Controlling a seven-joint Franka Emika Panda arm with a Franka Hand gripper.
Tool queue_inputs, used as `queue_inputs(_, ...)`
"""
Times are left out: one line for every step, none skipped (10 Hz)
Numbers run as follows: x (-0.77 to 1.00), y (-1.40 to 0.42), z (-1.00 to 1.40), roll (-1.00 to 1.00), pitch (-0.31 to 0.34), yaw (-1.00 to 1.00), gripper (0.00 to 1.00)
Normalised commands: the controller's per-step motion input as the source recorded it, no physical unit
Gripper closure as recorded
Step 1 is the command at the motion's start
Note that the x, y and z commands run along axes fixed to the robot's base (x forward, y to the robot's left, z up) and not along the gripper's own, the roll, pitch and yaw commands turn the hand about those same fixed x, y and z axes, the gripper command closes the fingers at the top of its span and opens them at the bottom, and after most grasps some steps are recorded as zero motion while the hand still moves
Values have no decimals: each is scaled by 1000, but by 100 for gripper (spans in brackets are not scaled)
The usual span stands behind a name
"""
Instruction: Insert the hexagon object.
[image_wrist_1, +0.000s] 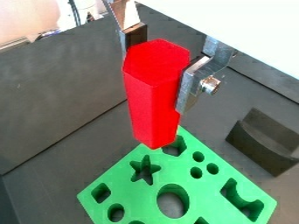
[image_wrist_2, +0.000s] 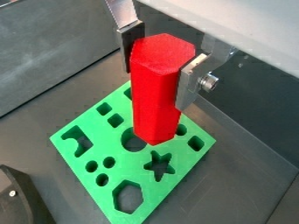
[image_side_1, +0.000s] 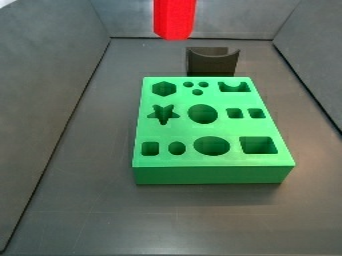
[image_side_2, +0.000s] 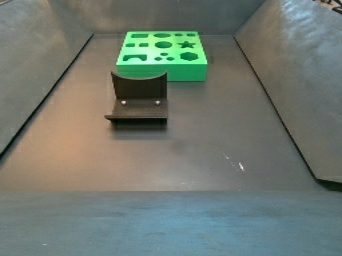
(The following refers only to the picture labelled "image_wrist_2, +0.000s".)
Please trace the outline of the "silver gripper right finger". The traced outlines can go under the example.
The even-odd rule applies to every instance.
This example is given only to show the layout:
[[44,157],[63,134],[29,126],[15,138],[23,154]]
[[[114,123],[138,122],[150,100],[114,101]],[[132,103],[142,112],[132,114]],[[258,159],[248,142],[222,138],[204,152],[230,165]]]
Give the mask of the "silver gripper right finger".
[[238,52],[234,45],[227,44],[210,34],[203,36],[202,53],[182,67],[176,89],[175,107],[184,111],[196,100],[202,90],[215,89],[219,78],[211,73]]

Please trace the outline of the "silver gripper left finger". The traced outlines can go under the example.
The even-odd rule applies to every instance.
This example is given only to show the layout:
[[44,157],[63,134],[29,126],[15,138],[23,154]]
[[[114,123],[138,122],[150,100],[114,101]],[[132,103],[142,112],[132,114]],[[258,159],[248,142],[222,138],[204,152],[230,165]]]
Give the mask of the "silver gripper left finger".
[[146,24],[138,18],[132,0],[104,0],[104,4],[116,27],[116,38],[124,59],[124,69],[128,73],[134,43],[146,36]]

